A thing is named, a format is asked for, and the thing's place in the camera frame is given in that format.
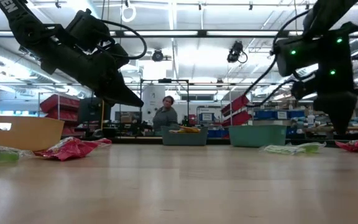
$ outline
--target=blue storage bin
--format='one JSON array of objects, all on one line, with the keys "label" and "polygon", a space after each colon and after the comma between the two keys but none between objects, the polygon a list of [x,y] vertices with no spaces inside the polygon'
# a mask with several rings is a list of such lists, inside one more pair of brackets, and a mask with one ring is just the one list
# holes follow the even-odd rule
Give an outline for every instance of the blue storage bin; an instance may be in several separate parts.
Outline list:
[{"label": "blue storage bin", "polygon": [[254,119],[276,119],[276,111],[255,111]]},{"label": "blue storage bin", "polygon": [[208,138],[216,138],[216,130],[208,130]]},{"label": "blue storage bin", "polygon": [[209,130],[208,138],[223,138],[225,135],[228,135],[229,131],[226,130]]},{"label": "blue storage bin", "polygon": [[296,134],[297,128],[287,127],[287,134]]},{"label": "blue storage bin", "polygon": [[305,111],[289,111],[288,118],[303,118],[305,117]]}]

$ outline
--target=teal plastic bin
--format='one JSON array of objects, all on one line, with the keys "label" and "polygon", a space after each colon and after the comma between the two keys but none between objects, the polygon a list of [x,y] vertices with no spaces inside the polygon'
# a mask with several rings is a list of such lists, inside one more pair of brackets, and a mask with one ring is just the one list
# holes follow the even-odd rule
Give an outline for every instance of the teal plastic bin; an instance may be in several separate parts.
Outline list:
[{"label": "teal plastic bin", "polygon": [[287,127],[284,125],[231,126],[230,142],[236,147],[285,145]]},{"label": "teal plastic bin", "polygon": [[169,130],[179,130],[177,127],[162,126],[162,144],[164,146],[205,146],[208,136],[208,127],[201,128],[200,133],[193,134],[175,134],[170,133]]}]

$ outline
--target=red storage bin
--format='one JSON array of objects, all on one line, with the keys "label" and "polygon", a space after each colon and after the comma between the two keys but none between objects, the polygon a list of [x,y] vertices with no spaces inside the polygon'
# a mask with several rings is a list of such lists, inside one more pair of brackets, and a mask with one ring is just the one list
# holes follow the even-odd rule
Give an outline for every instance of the red storage bin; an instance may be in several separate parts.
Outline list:
[{"label": "red storage bin", "polygon": [[63,137],[83,135],[83,133],[75,132],[75,126],[78,122],[78,109],[80,107],[79,100],[54,94],[44,100],[40,104],[40,107],[44,113],[48,114],[46,118],[60,119],[65,122],[62,132]]},{"label": "red storage bin", "polygon": [[41,110],[44,113],[49,113],[50,110],[53,110],[54,108],[57,108],[58,101],[60,101],[60,109],[61,110],[70,110],[70,111],[77,111],[80,107],[80,101],[71,99],[65,96],[60,96],[60,99],[58,99],[59,96],[54,94],[50,97],[48,97],[46,100],[44,100],[41,104]]},{"label": "red storage bin", "polygon": [[[45,117],[58,119],[59,116],[58,116],[57,108],[54,108],[53,110],[49,111],[48,115],[46,115]],[[78,115],[74,111],[60,110],[60,120],[76,123],[78,120]]]},{"label": "red storage bin", "polygon": [[[248,104],[248,102],[249,102],[249,100],[248,100],[248,98],[246,96],[242,95],[242,96],[238,97],[233,102],[231,102],[232,112],[235,112],[235,111],[241,109],[243,106]],[[226,105],[221,110],[221,112],[222,112],[223,116],[229,116],[230,115],[230,104]]]},{"label": "red storage bin", "polygon": [[[249,115],[248,112],[246,112],[246,111],[235,114],[233,116],[232,126],[242,125],[245,122],[247,122],[248,120],[250,120],[251,118],[252,118],[252,116]],[[223,127],[230,126],[230,120],[231,120],[230,118],[224,120],[222,123],[222,126]]]}]

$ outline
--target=ceiling beam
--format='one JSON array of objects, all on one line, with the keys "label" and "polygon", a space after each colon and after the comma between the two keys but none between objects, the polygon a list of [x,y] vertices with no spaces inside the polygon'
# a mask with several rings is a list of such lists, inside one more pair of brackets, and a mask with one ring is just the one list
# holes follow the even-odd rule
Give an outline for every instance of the ceiling beam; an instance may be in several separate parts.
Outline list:
[{"label": "ceiling beam", "polygon": [[[274,38],[278,30],[137,30],[143,38]],[[113,38],[138,38],[129,31],[112,30]],[[295,36],[295,30],[285,30],[278,34],[278,38]],[[0,30],[0,37],[14,37],[9,30]],[[350,35],[350,39],[357,39],[358,32]]]}]

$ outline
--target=wooden table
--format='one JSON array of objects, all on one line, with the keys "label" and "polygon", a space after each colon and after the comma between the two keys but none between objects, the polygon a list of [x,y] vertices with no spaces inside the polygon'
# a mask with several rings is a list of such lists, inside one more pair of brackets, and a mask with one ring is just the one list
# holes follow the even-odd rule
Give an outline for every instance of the wooden table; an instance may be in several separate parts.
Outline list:
[{"label": "wooden table", "polygon": [[358,154],[113,145],[0,164],[3,224],[355,224]]}]

